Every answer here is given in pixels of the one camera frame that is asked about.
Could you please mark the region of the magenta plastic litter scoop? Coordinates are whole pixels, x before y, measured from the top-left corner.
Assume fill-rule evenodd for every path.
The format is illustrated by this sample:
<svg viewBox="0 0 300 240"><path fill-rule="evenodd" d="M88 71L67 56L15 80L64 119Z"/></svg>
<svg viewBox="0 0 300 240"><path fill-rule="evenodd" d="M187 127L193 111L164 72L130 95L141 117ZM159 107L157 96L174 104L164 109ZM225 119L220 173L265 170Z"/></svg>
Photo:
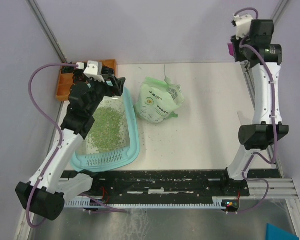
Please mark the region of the magenta plastic litter scoop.
<svg viewBox="0 0 300 240"><path fill-rule="evenodd" d="M234 56L234 46L233 46L233 44L231 43L231 42L229 42L228 44L227 44L227 46L228 46L228 52L229 52L229 55L230 56Z"/></svg>

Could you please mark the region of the green cat litter bag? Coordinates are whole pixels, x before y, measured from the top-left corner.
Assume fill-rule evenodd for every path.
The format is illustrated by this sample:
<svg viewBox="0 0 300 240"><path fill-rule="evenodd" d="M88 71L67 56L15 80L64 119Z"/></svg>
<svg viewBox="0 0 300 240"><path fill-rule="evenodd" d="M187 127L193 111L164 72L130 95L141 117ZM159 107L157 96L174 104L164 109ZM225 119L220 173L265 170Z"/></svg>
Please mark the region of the green cat litter bag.
<svg viewBox="0 0 300 240"><path fill-rule="evenodd" d="M134 110L136 115L152 124L159 124L171 118L184 103L181 86L173 84L167 76L164 80L146 77L141 84Z"/></svg>

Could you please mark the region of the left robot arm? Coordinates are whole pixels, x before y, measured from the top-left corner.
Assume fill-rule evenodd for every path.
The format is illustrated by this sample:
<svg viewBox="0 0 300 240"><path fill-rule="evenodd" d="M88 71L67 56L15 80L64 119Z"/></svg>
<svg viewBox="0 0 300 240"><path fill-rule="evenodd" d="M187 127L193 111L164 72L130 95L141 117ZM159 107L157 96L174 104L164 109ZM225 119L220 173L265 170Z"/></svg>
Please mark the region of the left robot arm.
<svg viewBox="0 0 300 240"><path fill-rule="evenodd" d="M65 184L59 181L73 154L86 139L95 119L93 117L104 97L120 97L126 79L104 75L104 81L90 78L89 82L77 82L70 88L69 105L61 125L57 126L59 140L36 173L27 183L19 182L15 192L22 207L31 213L54 221L65 204L87 192L96 195L101 183L94 173L80 171Z"/></svg>

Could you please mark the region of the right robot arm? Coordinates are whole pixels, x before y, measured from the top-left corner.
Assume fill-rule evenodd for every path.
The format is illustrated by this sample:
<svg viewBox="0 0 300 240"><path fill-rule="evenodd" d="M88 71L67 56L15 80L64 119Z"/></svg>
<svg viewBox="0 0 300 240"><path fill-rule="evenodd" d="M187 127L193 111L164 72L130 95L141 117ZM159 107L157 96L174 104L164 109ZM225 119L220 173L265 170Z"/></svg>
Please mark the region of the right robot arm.
<svg viewBox="0 0 300 240"><path fill-rule="evenodd" d="M232 24L236 33L231 37L229 48L236 62L249 64L254 80L254 116L251 124L239 128L240 148L227 168L229 178L219 183L221 193L226 196L237 191L236 181L246 179L254 157L270 146L273 154L266 162L274 164L278 142L289 133L280 111L279 76L283 50L280 44L272 43L274 22L255 19L250 14L235 14Z"/></svg>

